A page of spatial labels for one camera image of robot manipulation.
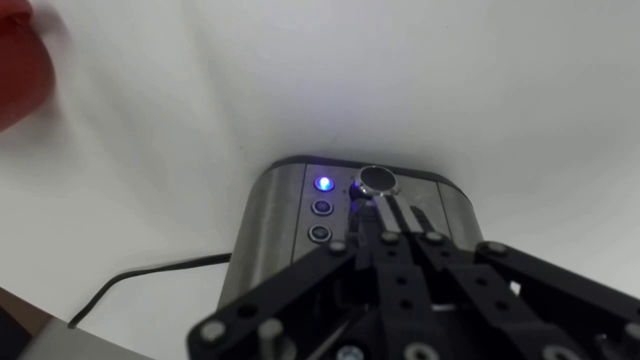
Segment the black knob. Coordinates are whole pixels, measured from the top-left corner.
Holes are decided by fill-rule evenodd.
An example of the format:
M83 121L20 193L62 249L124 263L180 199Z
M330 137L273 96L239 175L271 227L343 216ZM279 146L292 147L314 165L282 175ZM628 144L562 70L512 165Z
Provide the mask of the black knob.
M393 169L380 165L361 167L355 189L364 196L393 196L399 193L399 179Z

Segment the blue led light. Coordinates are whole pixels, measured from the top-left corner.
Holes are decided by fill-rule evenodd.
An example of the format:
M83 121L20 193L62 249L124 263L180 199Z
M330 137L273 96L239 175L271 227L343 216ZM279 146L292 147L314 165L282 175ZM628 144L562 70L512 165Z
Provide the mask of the blue led light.
M318 188L318 191L330 191L337 188L337 181L329 175L318 175L314 186Z

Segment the black cable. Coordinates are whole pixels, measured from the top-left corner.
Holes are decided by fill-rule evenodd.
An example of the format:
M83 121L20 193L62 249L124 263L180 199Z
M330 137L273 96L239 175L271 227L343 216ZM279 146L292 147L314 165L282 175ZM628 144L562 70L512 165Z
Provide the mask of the black cable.
M224 263L230 262L233 254L214 254L214 255L204 255L204 258L193 258L187 262L176 262L176 263L166 263L166 266L156 266L156 268L146 268L146 270L131 270L123 271L114 278L110 278L97 293L92 299L87 302L87 306L68 321L68 328L77 328L84 315L100 302L100 298L119 282L127 278L136 278L136 275L146 275L154 271L172 271L172 270L188 270L188 268L201 268L201 266L214 266L214 263Z

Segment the red object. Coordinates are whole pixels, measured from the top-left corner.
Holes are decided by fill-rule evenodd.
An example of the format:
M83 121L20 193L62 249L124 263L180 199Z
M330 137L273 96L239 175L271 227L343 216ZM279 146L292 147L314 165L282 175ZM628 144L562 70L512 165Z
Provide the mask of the red object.
M0 0L0 131L36 110L55 87L53 60L30 17L28 0Z

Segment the metal device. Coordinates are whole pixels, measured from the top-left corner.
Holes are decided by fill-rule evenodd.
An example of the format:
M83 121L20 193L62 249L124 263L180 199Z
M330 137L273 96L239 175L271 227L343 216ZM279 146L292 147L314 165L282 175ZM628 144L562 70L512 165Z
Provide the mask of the metal device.
M258 286L318 244L345 239L351 203L361 189L402 191L407 205L418 205L460 247L471 249L482 239L471 199L445 175L330 157L287 157L273 164L250 191L220 304Z
M224 306L188 333L193 360L640 357L637 298L481 242L443 175L305 157L269 169L250 205Z

